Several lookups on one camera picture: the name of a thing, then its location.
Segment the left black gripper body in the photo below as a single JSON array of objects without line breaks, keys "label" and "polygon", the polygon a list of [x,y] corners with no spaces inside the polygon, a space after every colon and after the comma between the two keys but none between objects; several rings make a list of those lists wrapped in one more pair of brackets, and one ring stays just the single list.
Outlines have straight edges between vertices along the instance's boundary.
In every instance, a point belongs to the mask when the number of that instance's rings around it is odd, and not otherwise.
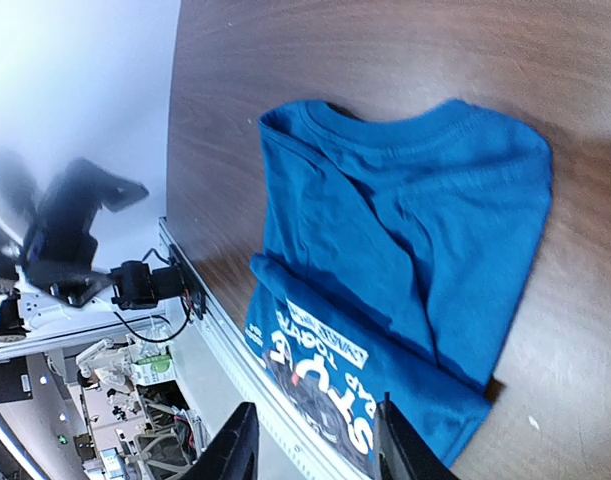
[{"label": "left black gripper body", "polygon": [[110,276],[92,268],[98,241],[91,215],[41,216],[30,226],[19,265],[26,281],[72,308],[82,308],[110,285]]}]

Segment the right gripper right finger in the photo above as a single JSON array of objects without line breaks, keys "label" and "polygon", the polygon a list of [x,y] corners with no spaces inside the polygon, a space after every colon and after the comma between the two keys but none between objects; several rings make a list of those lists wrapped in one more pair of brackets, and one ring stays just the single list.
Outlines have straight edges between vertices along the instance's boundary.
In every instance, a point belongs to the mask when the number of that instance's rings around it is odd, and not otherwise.
[{"label": "right gripper right finger", "polygon": [[386,393],[377,405],[377,478],[457,480]]}]

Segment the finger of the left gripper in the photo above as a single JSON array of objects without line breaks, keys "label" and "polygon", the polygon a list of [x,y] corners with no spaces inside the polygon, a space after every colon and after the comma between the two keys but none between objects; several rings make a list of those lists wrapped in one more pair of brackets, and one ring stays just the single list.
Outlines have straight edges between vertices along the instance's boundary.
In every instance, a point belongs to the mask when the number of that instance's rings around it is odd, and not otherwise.
[{"label": "finger of the left gripper", "polygon": [[58,232],[88,233],[102,208],[116,213],[148,196],[142,183],[76,158],[49,184],[39,204],[39,224]]}]

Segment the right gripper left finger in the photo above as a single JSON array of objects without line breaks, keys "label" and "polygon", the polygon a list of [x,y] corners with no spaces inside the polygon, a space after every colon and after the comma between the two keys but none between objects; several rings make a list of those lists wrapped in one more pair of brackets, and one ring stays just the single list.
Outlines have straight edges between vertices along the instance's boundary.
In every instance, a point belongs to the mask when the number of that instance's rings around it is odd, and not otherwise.
[{"label": "right gripper left finger", "polygon": [[259,435],[255,404],[240,403],[197,462],[187,471],[187,478],[256,480]]}]

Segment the blue garment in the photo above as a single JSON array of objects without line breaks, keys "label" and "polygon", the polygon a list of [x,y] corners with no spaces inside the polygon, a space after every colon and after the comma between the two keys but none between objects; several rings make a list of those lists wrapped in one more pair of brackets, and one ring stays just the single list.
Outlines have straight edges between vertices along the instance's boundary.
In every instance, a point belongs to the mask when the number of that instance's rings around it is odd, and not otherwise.
[{"label": "blue garment", "polygon": [[386,395],[452,465],[490,411],[543,236],[548,142],[461,100],[391,123],[299,101],[259,130],[267,209],[248,347],[363,474]]}]

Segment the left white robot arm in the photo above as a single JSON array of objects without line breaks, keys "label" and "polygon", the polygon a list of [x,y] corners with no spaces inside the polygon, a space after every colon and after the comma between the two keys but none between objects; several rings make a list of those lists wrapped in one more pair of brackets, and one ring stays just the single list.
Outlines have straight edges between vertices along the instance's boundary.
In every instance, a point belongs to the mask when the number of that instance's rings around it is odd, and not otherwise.
[{"label": "left white robot arm", "polygon": [[0,160],[0,343],[21,341],[41,317],[38,303],[82,309],[115,285],[93,260],[97,213],[147,198],[141,183],[76,158],[40,190],[23,163]]}]

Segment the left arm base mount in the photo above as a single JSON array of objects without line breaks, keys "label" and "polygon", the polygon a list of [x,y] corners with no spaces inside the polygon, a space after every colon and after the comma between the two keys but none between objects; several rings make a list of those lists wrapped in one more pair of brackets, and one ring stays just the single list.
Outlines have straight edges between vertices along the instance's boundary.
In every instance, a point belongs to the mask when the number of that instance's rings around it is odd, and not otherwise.
[{"label": "left arm base mount", "polygon": [[193,320],[202,321],[208,312],[207,293],[201,280],[190,262],[187,261],[180,248],[171,243],[168,246],[170,262],[179,271],[182,277],[183,293],[181,299],[184,309]]}]

